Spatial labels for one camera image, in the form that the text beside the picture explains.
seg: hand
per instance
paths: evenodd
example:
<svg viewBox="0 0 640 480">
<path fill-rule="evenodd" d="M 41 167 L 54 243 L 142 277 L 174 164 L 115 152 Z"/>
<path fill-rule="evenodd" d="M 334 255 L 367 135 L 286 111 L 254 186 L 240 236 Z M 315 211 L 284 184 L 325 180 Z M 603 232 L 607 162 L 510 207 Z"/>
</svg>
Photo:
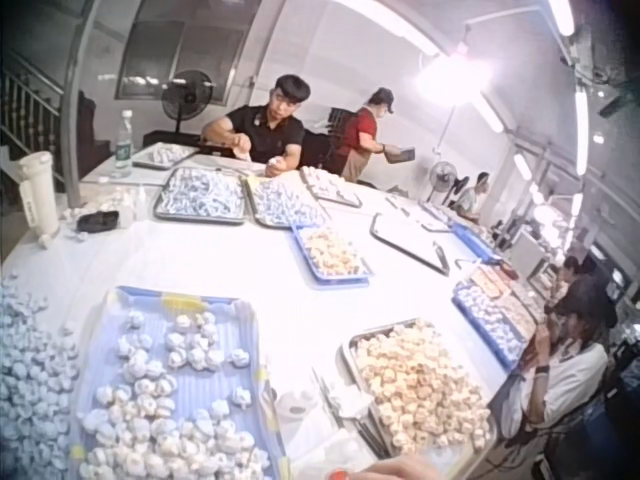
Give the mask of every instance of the hand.
<svg viewBox="0 0 640 480">
<path fill-rule="evenodd" d="M 231 148 L 237 149 L 240 153 L 249 153 L 251 139 L 244 133 L 236 133 L 231 141 Z"/>
<path fill-rule="evenodd" d="M 545 324 L 538 325 L 536 330 L 536 351 L 538 352 L 538 365 L 548 365 L 551 351 L 551 337 Z"/>
<path fill-rule="evenodd" d="M 273 157 L 267 163 L 264 173 L 267 177 L 277 177 L 287 171 L 287 162 L 282 157 Z"/>
<path fill-rule="evenodd" d="M 415 455 L 390 458 L 349 475 L 349 480 L 438 480 L 440 474 Z"/>
</svg>

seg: stand fan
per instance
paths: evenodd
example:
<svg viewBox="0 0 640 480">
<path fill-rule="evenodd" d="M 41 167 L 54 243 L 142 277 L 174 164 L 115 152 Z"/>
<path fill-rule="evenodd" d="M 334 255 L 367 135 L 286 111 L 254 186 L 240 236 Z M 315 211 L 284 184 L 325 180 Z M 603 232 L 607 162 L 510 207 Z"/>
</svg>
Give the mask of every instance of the stand fan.
<svg viewBox="0 0 640 480">
<path fill-rule="evenodd" d="M 435 192 L 450 192 L 457 180 L 456 167 L 449 162 L 440 161 L 436 163 L 429 173 L 429 182 L 433 189 L 427 198 L 427 202 L 431 201 L 431 197 Z"/>
<path fill-rule="evenodd" d="M 163 85 L 162 109 L 171 120 L 176 121 L 175 133 L 180 133 L 183 120 L 200 115 L 213 96 L 213 83 L 203 72 L 185 70 Z"/>
</svg>

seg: white table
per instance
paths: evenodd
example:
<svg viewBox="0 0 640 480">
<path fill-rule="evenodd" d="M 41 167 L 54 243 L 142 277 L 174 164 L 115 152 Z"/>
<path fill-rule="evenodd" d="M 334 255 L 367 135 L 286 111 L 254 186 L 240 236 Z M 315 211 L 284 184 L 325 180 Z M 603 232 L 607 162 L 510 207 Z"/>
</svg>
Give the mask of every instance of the white table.
<svg viewBox="0 0 640 480">
<path fill-rule="evenodd" d="M 130 177 L 135 179 L 132 183 L 160 181 L 158 172 L 138 170 Z M 297 181 L 297 172 L 286 175 Z M 265 229 L 252 221 L 226 227 L 148 220 L 91 236 L 85 243 L 69 238 L 63 227 L 49 250 L 41 250 L 35 236 L 28 234 L 3 268 L 19 271 L 24 292 L 48 296 L 50 307 L 40 321 L 49 329 L 66 323 L 84 331 L 85 338 L 105 294 L 119 285 L 246 299 L 258 313 L 262 348 L 279 392 L 306 380 L 311 367 L 336 376 L 338 349 L 353 334 L 423 317 L 436 325 L 454 358 L 479 381 L 489 400 L 506 374 L 450 301 L 452 287 L 463 274 L 453 260 L 475 257 L 452 234 L 439 234 L 451 265 L 447 278 L 385 246 L 369 234 L 372 217 L 387 207 L 397 211 L 381 192 L 353 188 L 365 204 L 362 209 L 324 205 L 374 271 L 366 288 L 321 289 L 294 251 L 290 232 Z M 304 454 L 332 429 L 331 420 L 318 412 L 301 423 L 283 425 L 288 454 Z"/>
</svg>

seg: plastic bottle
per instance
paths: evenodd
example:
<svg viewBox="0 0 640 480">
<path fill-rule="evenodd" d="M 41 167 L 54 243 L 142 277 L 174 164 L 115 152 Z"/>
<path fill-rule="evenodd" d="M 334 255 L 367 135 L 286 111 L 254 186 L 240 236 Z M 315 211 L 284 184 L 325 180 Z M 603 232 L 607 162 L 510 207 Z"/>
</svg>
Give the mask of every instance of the plastic bottle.
<svg viewBox="0 0 640 480">
<path fill-rule="evenodd" d="M 131 129 L 131 110 L 123 110 L 118 126 L 118 139 L 116 141 L 116 161 L 113 177 L 124 178 L 131 175 L 133 162 L 133 130 Z"/>
</svg>

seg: wall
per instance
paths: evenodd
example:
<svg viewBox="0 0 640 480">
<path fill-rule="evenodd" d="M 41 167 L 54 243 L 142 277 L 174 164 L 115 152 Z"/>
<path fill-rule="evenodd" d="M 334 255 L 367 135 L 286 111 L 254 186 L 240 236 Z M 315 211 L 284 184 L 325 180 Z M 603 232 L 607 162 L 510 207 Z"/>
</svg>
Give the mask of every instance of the wall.
<svg viewBox="0 0 640 480">
<path fill-rule="evenodd" d="M 198 117 L 183 122 L 182 131 L 199 132 L 207 122 L 249 101 L 251 79 L 258 71 L 283 3 L 284 0 L 262 0 L 233 78 L 228 104 L 209 105 Z M 172 130 L 175 127 L 175 122 L 165 115 L 159 101 L 115 100 L 126 39 L 139 5 L 140 0 L 103 0 L 96 19 L 98 27 L 91 32 L 81 77 L 81 88 L 97 103 L 94 121 L 96 137 L 113 140 L 111 137 L 120 112 L 131 109 L 136 147 L 142 145 L 144 133 L 157 129 Z"/>
<path fill-rule="evenodd" d="M 425 166 L 434 163 L 437 144 L 449 109 L 420 97 L 414 79 L 420 54 L 405 40 L 352 10 L 329 0 L 288 0 L 278 20 L 258 76 L 252 102 L 265 102 L 275 79 L 284 72 L 301 75 L 312 95 L 298 117 L 309 127 L 326 120 L 331 107 L 358 109 L 380 86 L 394 91 L 396 113 L 379 123 L 379 139 L 415 146 L 419 162 L 388 165 L 374 156 L 362 179 L 379 188 L 399 185 L 414 197 L 428 195 Z M 459 108 L 441 149 L 459 176 L 494 173 L 508 142 L 486 125 L 469 106 Z"/>
</svg>

